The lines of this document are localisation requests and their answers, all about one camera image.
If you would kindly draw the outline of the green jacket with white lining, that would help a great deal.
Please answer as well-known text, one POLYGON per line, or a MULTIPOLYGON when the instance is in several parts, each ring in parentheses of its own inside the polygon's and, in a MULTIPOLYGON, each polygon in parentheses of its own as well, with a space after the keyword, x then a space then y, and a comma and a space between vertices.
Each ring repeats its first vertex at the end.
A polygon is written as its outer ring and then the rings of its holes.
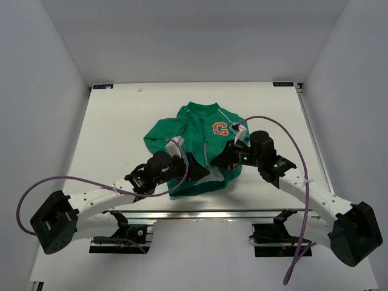
POLYGON ((187 181, 169 193, 171 197, 197 196, 217 192, 239 177, 242 167, 228 171, 210 164, 224 149, 226 142, 235 139, 231 125, 243 120, 217 103, 211 105, 193 102, 180 108, 175 118, 160 119, 145 135, 144 142, 150 153, 166 151, 166 138, 180 136, 184 139, 182 149, 191 152, 201 166, 210 170, 210 175, 199 181, 187 181))

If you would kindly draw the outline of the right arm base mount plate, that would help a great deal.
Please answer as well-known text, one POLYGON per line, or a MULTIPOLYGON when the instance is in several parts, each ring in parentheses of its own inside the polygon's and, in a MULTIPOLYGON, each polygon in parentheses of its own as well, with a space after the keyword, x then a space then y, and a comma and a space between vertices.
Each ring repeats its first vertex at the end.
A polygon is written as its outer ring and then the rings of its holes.
POLYGON ((291 258, 296 253, 299 235, 286 230, 285 223, 301 209, 250 210, 247 218, 252 223, 249 240, 253 243, 257 258, 291 258))

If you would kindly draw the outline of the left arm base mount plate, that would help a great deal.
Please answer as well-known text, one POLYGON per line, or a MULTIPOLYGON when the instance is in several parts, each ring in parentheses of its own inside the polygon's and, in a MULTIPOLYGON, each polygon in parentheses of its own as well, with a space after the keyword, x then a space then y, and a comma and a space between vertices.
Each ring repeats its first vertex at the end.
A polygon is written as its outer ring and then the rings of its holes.
POLYGON ((112 218, 114 232, 92 238, 89 253, 145 255, 149 251, 153 221, 128 219, 117 210, 102 214, 108 221, 112 218))

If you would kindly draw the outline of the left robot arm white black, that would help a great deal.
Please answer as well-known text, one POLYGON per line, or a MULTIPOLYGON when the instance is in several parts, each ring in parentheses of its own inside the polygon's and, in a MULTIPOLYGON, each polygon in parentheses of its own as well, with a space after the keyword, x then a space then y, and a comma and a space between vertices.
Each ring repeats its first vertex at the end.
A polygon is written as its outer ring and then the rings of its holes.
POLYGON ((156 152, 145 164, 111 185, 72 195, 61 190, 53 192, 32 216, 30 224, 47 255, 62 250, 73 240, 95 237, 98 230, 121 242, 128 235, 128 227, 117 206, 154 196, 160 184, 173 180, 195 182, 209 173, 190 152, 186 157, 156 152))

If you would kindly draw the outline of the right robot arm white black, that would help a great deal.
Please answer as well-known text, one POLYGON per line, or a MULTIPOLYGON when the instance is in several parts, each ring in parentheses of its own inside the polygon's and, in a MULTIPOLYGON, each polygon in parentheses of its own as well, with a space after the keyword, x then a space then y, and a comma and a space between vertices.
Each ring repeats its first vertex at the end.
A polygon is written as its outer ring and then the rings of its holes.
POLYGON ((306 240, 327 247, 342 263, 351 267, 383 243, 371 206, 365 202, 354 204, 305 179, 294 163, 277 154, 273 139, 265 131, 251 133, 249 145, 227 141, 224 150, 211 164, 226 170, 239 165, 256 167, 263 180, 304 202, 316 213, 315 218, 294 210, 285 210, 278 215, 274 219, 273 232, 282 242, 297 236, 305 226, 306 240))

